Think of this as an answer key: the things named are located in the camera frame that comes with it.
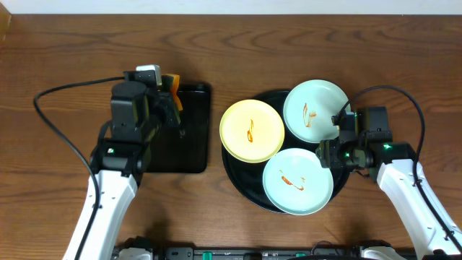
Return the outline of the orange green sponge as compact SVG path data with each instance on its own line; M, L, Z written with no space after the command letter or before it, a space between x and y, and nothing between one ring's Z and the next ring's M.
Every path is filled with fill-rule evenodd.
M180 76L177 74L163 74L162 87L165 92L169 92L172 95L173 101L177 105L178 110L182 111L183 106L177 94L180 87Z

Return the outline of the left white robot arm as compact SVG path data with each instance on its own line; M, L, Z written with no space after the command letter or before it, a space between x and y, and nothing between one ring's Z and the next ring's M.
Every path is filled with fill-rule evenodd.
M178 126L179 78L171 83L125 81L112 89L111 120L92 152L86 200L65 259L109 259L123 217L151 161L152 138Z

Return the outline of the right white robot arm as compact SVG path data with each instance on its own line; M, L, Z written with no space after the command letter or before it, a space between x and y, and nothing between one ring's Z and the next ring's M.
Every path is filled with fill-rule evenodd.
M324 168L369 171L398 212L418 259L461 258L461 230L432 191L410 144L332 139L321 141L315 153Z

